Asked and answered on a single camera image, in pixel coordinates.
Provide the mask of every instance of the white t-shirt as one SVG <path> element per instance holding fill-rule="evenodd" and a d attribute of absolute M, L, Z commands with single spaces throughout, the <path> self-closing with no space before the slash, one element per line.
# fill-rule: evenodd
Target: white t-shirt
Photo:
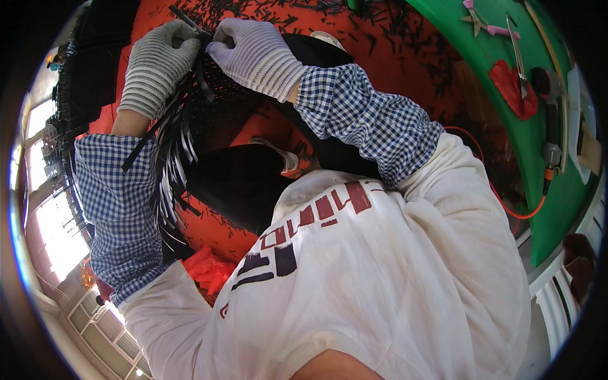
<path fill-rule="evenodd" d="M 156 379 L 289 379 L 326 349 L 385 379 L 508 379 L 523 360 L 530 294 L 482 163 L 444 133 L 386 192 L 318 170 L 213 309 L 180 263 L 119 310 Z"/>

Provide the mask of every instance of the brown cloth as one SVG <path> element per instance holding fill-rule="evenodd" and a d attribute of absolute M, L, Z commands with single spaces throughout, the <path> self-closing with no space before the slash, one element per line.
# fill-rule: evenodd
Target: brown cloth
<path fill-rule="evenodd" d="M 587 237 L 571 233 L 564 237 L 564 266 L 572 276 L 570 292 L 579 306 L 582 304 L 593 280 L 595 256 Z"/>

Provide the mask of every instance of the window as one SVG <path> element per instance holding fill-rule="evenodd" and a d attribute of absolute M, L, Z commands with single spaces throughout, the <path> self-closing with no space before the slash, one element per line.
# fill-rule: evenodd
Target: window
<path fill-rule="evenodd" d="M 50 270 L 59 282 L 89 253 L 80 233 L 65 192 L 50 196 L 35 212 L 40 236 L 49 256 Z"/>
<path fill-rule="evenodd" d="M 42 154 L 43 146 L 44 142 L 38 140 L 27 150 L 27 181 L 30 193 L 37 190 L 47 179 L 44 171 L 46 163 Z"/>
<path fill-rule="evenodd" d="M 95 355 L 121 379 L 149 380 L 148 362 L 137 341 L 125 329 L 125 319 L 111 303 L 99 306 L 93 286 L 68 315 L 74 329 Z"/>
<path fill-rule="evenodd" d="M 31 138 L 40 132 L 46 126 L 46 120 L 55 114 L 55 102 L 47 100 L 36 108 L 30 111 L 30 116 L 27 122 L 27 138 Z M 36 141 L 33 145 L 27 148 L 27 177 L 29 192 L 33 192 L 40 187 L 47 179 L 47 171 L 45 169 L 46 161 L 44 160 L 43 150 L 46 155 L 50 154 L 50 147 L 46 146 L 42 140 Z"/>
<path fill-rule="evenodd" d="M 55 110 L 55 102 L 52 100 L 47 100 L 31 110 L 27 121 L 26 139 L 40 132 L 46 125 L 46 120 L 55 114 Z"/>

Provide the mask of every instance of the work glove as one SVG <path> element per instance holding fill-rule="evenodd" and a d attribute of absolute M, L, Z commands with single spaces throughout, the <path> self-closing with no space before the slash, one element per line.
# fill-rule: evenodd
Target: work glove
<path fill-rule="evenodd" d="M 269 22 L 225 18 L 206 51 L 239 85 L 281 103 L 306 69 Z"/>
<path fill-rule="evenodd" d="M 174 37 L 184 40 L 177 49 L 171 44 Z M 117 110 L 130 109 L 150 120 L 159 117 L 165 101 L 192 67 L 200 47 L 194 30 L 181 20 L 149 31 L 133 44 Z"/>

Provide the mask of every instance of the red plastic bag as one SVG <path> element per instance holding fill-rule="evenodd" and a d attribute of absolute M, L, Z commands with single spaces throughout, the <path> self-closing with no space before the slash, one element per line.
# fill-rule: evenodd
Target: red plastic bag
<path fill-rule="evenodd" d="M 538 109 L 538 99 L 528 82 L 528 96 L 522 101 L 522 88 L 519 85 L 519 73 L 513 70 L 504 60 L 498 60 L 490 70 L 490 79 L 505 98 L 507 104 L 522 120 L 528 120 Z"/>
<path fill-rule="evenodd" d="M 209 295 L 220 290 L 237 268 L 235 263 L 221 261 L 208 246 L 203 246 L 182 262 L 188 275 L 198 282 L 202 289 L 206 289 Z"/>

